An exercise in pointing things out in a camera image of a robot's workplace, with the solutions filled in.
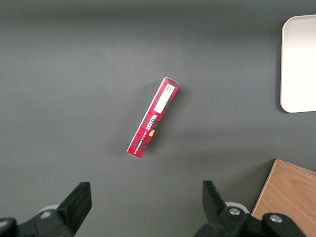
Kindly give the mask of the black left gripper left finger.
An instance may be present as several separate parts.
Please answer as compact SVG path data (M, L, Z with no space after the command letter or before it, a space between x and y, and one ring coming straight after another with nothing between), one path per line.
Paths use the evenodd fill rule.
M42 208L30 220L17 224L13 217L0 219L2 237L74 237L92 207L89 182L80 182L59 204Z

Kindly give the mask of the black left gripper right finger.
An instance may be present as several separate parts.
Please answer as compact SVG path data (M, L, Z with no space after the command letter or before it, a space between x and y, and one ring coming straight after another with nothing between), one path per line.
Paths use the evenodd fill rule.
M227 206L212 181L203 181L202 206L208 223L196 237L304 237L305 234L288 216L266 213L262 220L240 207Z

